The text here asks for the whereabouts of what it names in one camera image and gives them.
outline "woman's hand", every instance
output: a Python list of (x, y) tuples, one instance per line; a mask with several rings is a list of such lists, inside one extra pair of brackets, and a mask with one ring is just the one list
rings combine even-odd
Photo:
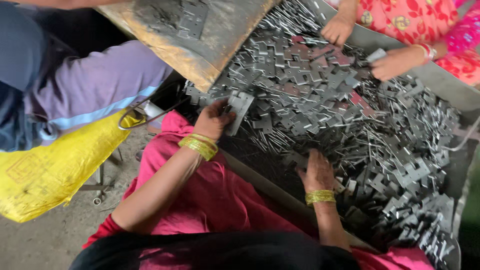
[(343, 47), (355, 26), (357, 6), (357, 0), (341, 0), (338, 13), (320, 32), (322, 36), (335, 46)]
[(392, 49), (387, 56), (372, 63), (372, 74), (382, 81), (401, 75), (425, 62), (424, 51), (419, 47)]
[(337, 13), (320, 32), (322, 36), (338, 47), (343, 47), (355, 26), (355, 17), (349, 13)]
[(306, 193), (314, 190), (333, 190), (335, 179), (332, 165), (317, 149), (310, 150), (307, 172), (297, 167), (297, 173)]
[(227, 100), (224, 99), (215, 101), (212, 105), (205, 107), (198, 117), (193, 133), (217, 141), (223, 133), (223, 128), (235, 119), (234, 112), (222, 115), (226, 105)]

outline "purple sleeve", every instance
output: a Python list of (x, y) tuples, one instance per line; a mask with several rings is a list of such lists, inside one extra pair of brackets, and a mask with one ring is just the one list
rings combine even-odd
[(476, 1), (445, 35), (448, 52), (457, 53), (480, 44), (480, 1)]

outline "pile of metal parts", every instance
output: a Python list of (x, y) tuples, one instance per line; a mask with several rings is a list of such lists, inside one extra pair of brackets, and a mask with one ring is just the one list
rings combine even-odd
[[(296, 0), (283, 5), (304, 11)], [(267, 18), (278, 19), (276, 13), (282, 9)], [(308, 21), (287, 16), (299, 29), (299, 20)], [(201, 109), (229, 98), (237, 117), (227, 135), (281, 158), (285, 168), (306, 168), (308, 149), (320, 149), (336, 171), (350, 229), (370, 224), (371, 244), (418, 245), (443, 269), (453, 249), (447, 238), (454, 201), (440, 194), (442, 167), (457, 111), (418, 79), (374, 80), (365, 65), (375, 56), (359, 48), (346, 46), (344, 54), (320, 37), (274, 29), (256, 29), (208, 93), (187, 86), (191, 104)], [(255, 162), (268, 160), (260, 155)]]
[(208, 5), (197, 3), (196, 6), (186, 3), (183, 7), (183, 16), (179, 23), (179, 37), (199, 40), (207, 18)]

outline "bracelet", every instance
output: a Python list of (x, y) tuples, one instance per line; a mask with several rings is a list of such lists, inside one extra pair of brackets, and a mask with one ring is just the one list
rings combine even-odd
[(212, 144), (209, 141), (200, 140), (192, 135), (188, 135), (183, 138), (178, 145), (180, 147), (186, 146), (197, 151), (206, 161), (211, 160), (218, 152), (218, 146), (216, 146), (216, 144)]
[(310, 205), (314, 202), (334, 202), (335, 194), (331, 190), (314, 190), (305, 194), (305, 201), (307, 205)]
[(200, 135), (200, 134), (197, 134), (197, 133), (192, 133), (192, 134), (190, 134), (190, 136), (195, 137), (197, 139), (201, 139), (203, 141), (207, 141), (207, 142), (215, 145), (215, 147), (216, 147), (216, 141), (210, 139), (209, 137), (206, 137), (206, 136), (203, 136), (203, 135)]
[(435, 56), (437, 56), (437, 50), (435, 50), (432, 46), (425, 44), (425, 43), (420, 43), (420, 44), (414, 44), (412, 47), (420, 47), (423, 49), (423, 57), (425, 59), (425, 63), (428, 63), (428, 61), (433, 61), (435, 59)]

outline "floor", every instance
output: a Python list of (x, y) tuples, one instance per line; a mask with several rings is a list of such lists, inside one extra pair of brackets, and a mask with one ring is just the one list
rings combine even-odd
[(120, 200), (130, 181), (137, 175), (139, 162), (135, 154), (152, 138), (145, 129), (134, 130), (115, 150), (113, 156), (121, 166), (105, 163), (105, 183), (114, 183), (104, 202), (94, 206), (96, 193), (80, 191), (69, 206), (58, 206), (40, 217), (18, 224), (0, 216), (0, 265), (4, 270), (67, 269), (81, 245)]

